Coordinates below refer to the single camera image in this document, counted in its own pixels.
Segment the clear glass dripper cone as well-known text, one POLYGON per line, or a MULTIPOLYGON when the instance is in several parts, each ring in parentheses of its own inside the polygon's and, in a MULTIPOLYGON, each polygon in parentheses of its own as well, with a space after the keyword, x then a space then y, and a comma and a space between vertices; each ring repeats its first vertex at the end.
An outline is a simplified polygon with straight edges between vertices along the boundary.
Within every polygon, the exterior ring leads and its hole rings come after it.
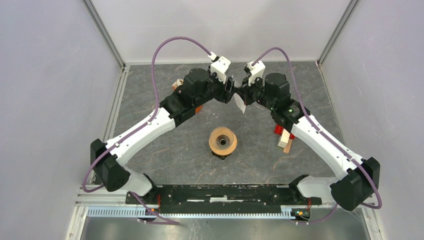
POLYGON ((235 141, 235 134, 225 127, 220 127, 212 132, 212 144, 219 150, 229 149, 235 141))

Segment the dark glass carafe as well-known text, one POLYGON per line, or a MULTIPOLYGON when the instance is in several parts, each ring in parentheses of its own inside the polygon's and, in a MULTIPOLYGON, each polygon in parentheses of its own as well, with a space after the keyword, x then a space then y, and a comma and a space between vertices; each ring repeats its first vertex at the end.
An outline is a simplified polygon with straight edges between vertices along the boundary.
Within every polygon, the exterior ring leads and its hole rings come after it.
POLYGON ((228 154, 228 155, 219 155, 219 154, 216 154, 216 153, 213 152, 212 155, 215 156, 216 158, 219 158, 220 160, 225 160, 231 154, 228 154))

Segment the white paper coffee filter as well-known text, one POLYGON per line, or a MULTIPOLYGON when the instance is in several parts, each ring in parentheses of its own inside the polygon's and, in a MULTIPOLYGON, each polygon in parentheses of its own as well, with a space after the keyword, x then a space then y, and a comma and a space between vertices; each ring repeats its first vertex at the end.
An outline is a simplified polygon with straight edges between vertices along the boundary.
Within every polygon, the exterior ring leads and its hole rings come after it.
MULTIPOLYGON (((242 86, 242 84, 240 82, 238 82, 237 80, 233 79, 233 89, 235 88, 239 88, 242 86)), ((242 99, 242 97, 238 94, 238 93, 234 93, 232 98, 234 99, 237 107, 240 109, 240 111, 242 112, 242 114, 245 114, 246 111, 246 105, 244 100, 242 99)))

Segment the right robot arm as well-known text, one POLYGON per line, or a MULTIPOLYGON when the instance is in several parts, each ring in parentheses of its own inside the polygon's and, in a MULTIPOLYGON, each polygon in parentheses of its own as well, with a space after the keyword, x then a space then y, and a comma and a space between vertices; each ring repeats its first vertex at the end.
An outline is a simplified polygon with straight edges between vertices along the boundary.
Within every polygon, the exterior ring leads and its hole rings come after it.
POLYGON ((308 145, 334 173, 334 177, 306 176, 289 189, 289 199, 302 204, 316 197, 336 202, 353 211, 370 198, 379 187, 380 163, 351 151, 332 136, 308 109, 291 97, 284 74, 270 73, 252 84, 246 77, 235 83, 235 97, 248 106, 257 103, 268 110, 274 122, 308 145))

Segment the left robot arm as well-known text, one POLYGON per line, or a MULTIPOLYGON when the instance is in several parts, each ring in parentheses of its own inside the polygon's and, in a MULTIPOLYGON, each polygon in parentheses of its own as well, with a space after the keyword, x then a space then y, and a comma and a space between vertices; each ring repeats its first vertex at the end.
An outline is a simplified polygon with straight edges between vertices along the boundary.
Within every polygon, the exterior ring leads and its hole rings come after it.
POLYGON ((145 204, 153 203, 157 190, 143 174, 126 167, 127 162, 157 137, 169 132, 196 114, 196 109, 212 99, 228 103, 235 93, 235 81, 225 82, 216 73, 202 68, 192 69, 145 119, 115 138, 90 144, 92 170, 108 192, 126 190, 137 194, 145 204))

